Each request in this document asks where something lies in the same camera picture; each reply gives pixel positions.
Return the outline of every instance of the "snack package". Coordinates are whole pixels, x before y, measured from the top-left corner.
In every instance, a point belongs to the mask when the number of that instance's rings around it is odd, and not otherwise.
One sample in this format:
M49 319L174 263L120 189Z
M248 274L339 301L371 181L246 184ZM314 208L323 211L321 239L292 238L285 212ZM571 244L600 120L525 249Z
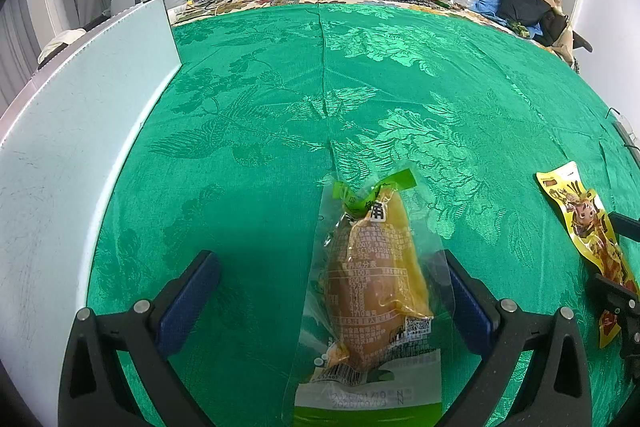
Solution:
M609 280L638 293L638 284L620 250L600 197L580 181L578 166L569 162L551 172L537 172L538 182L558 204L575 248ZM616 315L604 311L598 320L600 347L620 332Z
M420 207L418 189L411 169L359 192L325 185L286 424L388 426L415 416L429 427L442 415L440 350L430 341L437 314L425 275L438 273L442 287L448 270L436 269L446 259L426 210L413 221L407 214L403 200Z

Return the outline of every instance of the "barcode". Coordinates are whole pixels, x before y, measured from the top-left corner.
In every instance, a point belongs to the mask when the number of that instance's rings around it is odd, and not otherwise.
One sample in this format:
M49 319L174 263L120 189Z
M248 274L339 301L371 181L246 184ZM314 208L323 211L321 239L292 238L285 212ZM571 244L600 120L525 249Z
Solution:
M334 365L334 367L325 369L320 375L313 377L311 381L332 380L353 387L354 385L360 385L365 375L366 373L356 371L353 367L345 363L339 363L338 365Z

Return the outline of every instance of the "black bag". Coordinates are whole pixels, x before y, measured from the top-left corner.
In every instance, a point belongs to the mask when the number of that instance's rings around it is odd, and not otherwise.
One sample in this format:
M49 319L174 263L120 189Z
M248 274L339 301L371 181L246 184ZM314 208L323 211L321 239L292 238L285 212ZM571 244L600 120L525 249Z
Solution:
M546 12L540 19L542 35L533 38L543 46L551 46L566 28L566 17L556 14L553 10Z
M551 46L558 40L561 33L566 28L566 24L566 15L558 15L553 10L549 10L542 16L542 19L540 19L542 35L535 35L533 39L543 46ZM574 32L574 50L578 48L585 48L590 53L593 51L591 45L580 35Z
M535 26L550 8L544 0L500 0L496 15L523 26Z

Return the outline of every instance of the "green bedspread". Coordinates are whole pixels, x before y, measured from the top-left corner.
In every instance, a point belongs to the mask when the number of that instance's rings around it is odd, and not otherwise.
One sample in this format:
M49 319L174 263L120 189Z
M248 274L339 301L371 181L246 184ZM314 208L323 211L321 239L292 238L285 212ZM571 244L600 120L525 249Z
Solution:
M217 425L281 424L322 180L337 169L358 185L402 159L428 180L430 226L497 298L575 310L606 424L629 389L620 341L597 349L582 261L534 174L575 160L607 210L636 215L640 171L579 76L492 28L374 4L251 10L174 35L184 65L117 181L88 305L127 309L215 251L222 285L171 362ZM640 275L640 249L622 248ZM442 358L447 407L479 359L457 337Z

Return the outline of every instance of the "white wall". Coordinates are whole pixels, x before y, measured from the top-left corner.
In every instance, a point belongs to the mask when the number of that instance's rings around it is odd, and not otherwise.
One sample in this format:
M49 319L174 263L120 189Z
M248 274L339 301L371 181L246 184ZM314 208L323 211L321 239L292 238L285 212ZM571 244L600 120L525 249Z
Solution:
M575 51L580 76L640 132L640 0L578 0L573 24L593 46Z

